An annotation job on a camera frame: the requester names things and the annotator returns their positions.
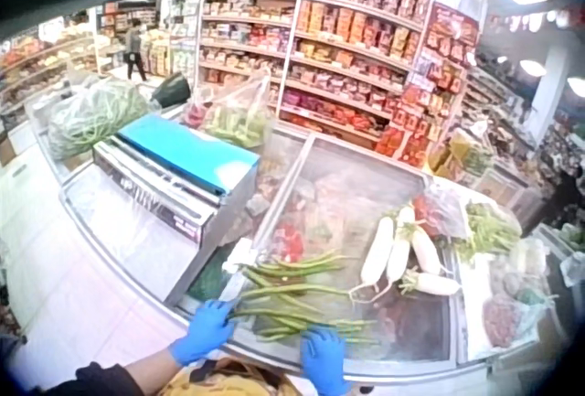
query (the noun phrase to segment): glass display case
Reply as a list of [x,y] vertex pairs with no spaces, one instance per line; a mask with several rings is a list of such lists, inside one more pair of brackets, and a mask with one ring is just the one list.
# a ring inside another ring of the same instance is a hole
[[[253,201],[227,230],[183,299],[175,305],[161,303],[163,312],[183,316],[185,324],[202,301],[230,299],[247,289],[239,264],[265,262],[291,251],[283,238],[291,233],[300,237],[302,248],[295,251],[303,257],[332,249],[347,256],[341,271],[319,274],[319,284],[344,290],[356,286],[381,215],[404,205],[427,185],[427,178],[416,169],[341,140],[284,125],[278,125],[257,152],[261,163]],[[186,257],[192,251],[189,240],[133,201],[95,165],[71,178],[61,196],[110,264],[150,296],[157,297],[168,285],[168,273],[173,271],[169,264],[181,263],[180,258],[168,257],[169,246]],[[456,271],[443,256],[447,269]],[[409,266],[414,264],[412,256]],[[324,318],[367,321],[360,336],[376,340],[376,345],[348,347],[348,379],[409,380],[457,369],[457,316],[452,299],[417,293],[403,296],[395,289],[373,304],[352,304],[347,296],[303,297]],[[373,291],[365,290],[365,298],[371,295]],[[262,306],[278,309],[281,304],[268,300]],[[255,333],[268,324],[262,317],[241,318],[228,351],[298,372],[298,337],[265,342]]]

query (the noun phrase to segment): shopper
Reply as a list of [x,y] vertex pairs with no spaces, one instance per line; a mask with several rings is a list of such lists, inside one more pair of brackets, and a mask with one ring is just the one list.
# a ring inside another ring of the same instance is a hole
[[144,74],[143,58],[140,55],[140,26],[142,25],[140,19],[134,18],[130,30],[126,32],[126,62],[128,63],[128,80],[132,78],[132,70],[134,64],[138,67],[138,72],[143,81],[146,81]]
[[[210,300],[195,313],[184,337],[168,348],[123,368],[115,365],[102,369],[92,362],[77,370],[76,380],[64,382],[44,393],[47,396],[83,394],[86,396],[156,394],[183,367],[202,359],[211,350],[224,345],[234,332],[234,323],[226,318],[232,303]],[[349,391],[343,380],[345,344],[329,329],[315,327],[303,333],[301,362],[304,376],[319,395],[341,396]],[[230,394],[238,394],[230,388]]]

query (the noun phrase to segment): plastic packaging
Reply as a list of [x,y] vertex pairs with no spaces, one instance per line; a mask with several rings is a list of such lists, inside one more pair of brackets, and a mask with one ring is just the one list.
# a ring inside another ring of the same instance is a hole
[[213,98],[201,131],[245,148],[264,144],[274,121],[268,107],[270,83],[270,71],[262,69],[243,83],[221,89]]
[[53,107],[48,121],[49,151],[56,159],[78,155],[127,123],[159,109],[157,102],[148,102],[129,81],[100,80]]

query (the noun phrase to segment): blue glove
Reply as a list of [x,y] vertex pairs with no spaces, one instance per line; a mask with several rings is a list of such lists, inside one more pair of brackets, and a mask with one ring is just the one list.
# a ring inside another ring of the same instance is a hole
[[187,334],[169,346],[177,364],[188,366],[205,357],[214,348],[226,344],[234,333],[234,323],[226,322],[233,306],[233,302],[207,300],[198,308]]
[[303,375],[319,396],[341,396],[349,392],[350,385],[344,381],[345,353],[345,341],[333,330],[316,327],[303,333]]

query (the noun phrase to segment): grocery store aisle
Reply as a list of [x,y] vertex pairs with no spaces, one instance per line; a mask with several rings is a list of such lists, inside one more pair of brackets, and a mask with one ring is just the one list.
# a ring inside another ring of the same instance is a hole
[[[10,302],[28,343],[10,361],[26,388],[72,379],[77,368],[128,364],[164,348],[183,329],[158,315],[82,238],[58,200],[59,187],[37,146],[0,169],[0,236]],[[306,380],[303,395],[314,395]],[[373,395],[512,394],[487,385],[484,371]]]

